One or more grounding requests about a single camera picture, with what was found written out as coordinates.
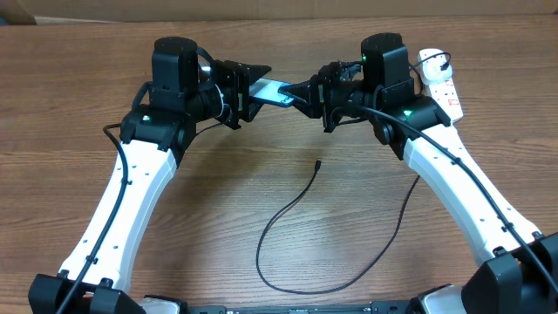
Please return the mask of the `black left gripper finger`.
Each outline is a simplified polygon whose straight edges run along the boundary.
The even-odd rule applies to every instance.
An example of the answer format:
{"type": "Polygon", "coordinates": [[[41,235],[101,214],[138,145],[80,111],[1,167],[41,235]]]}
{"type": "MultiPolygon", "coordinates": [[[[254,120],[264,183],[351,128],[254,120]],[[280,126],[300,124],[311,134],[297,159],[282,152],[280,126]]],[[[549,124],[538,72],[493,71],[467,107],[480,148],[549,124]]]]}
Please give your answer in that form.
{"type": "Polygon", "coordinates": [[[247,122],[254,120],[255,116],[259,113],[262,108],[262,104],[252,103],[248,106],[247,122]]]}
{"type": "Polygon", "coordinates": [[[245,65],[244,68],[244,90],[249,91],[249,87],[252,86],[258,79],[261,79],[265,74],[271,71],[269,65],[245,65]]]}

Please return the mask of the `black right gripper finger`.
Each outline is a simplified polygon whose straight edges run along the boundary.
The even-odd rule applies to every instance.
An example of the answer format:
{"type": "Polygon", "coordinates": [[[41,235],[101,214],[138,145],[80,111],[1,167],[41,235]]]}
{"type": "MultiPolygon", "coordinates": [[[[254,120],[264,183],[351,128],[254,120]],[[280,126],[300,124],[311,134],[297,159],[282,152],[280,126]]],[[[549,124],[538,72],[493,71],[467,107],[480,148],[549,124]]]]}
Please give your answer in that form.
{"type": "Polygon", "coordinates": [[[320,77],[315,74],[310,79],[297,84],[282,85],[278,92],[282,95],[291,97],[296,101],[318,101],[320,77]]]}
{"type": "Polygon", "coordinates": [[[293,107],[310,119],[321,119],[323,117],[323,108],[320,104],[296,101],[293,107]]]}

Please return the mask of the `Samsung Galaxy smartphone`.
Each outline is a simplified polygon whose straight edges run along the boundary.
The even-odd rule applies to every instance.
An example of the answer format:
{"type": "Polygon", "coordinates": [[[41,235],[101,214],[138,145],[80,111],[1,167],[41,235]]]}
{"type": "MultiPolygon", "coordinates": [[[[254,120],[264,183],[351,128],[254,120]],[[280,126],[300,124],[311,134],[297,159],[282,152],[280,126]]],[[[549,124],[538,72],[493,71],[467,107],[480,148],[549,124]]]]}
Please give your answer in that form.
{"type": "Polygon", "coordinates": [[[284,85],[289,85],[289,83],[260,78],[249,87],[249,95],[256,104],[290,107],[295,100],[279,93],[279,88],[284,85]]]}

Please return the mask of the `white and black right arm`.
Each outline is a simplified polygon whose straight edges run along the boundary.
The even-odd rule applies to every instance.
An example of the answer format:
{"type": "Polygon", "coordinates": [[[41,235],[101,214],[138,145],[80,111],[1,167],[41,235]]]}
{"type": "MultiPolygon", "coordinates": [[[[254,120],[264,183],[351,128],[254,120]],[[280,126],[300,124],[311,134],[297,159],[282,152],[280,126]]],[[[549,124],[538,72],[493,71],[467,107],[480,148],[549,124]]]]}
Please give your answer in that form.
{"type": "Polygon", "coordinates": [[[455,102],[414,90],[408,50],[397,33],[361,44],[361,59],[324,66],[309,80],[280,88],[296,108],[321,119],[367,119],[441,200],[470,246],[478,269],[462,286],[413,298],[412,313],[554,313],[557,238],[544,235],[498,191],[467,152],[455,128],[455,102]]]}

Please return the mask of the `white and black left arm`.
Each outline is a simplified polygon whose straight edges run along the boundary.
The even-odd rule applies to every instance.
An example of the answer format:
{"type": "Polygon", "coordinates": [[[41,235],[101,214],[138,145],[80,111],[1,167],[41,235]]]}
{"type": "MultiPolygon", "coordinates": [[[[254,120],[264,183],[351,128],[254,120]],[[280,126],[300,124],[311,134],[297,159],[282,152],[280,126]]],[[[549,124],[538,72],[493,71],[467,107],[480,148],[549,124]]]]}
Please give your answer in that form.
{"type": "Polygon", "coordinates": [[[131,111],[103,131],[117,148],[112,176],[94,215],[56,276],[36,275],[28,299],[35,313],[185,313],[163,297],[129,297],[133,265],[156,202],[198,132],[217,119],[236,129],[257,113],[250,87],[268,65],[213,59],[189,38],[154,43],[151,80],[131,111]]]}

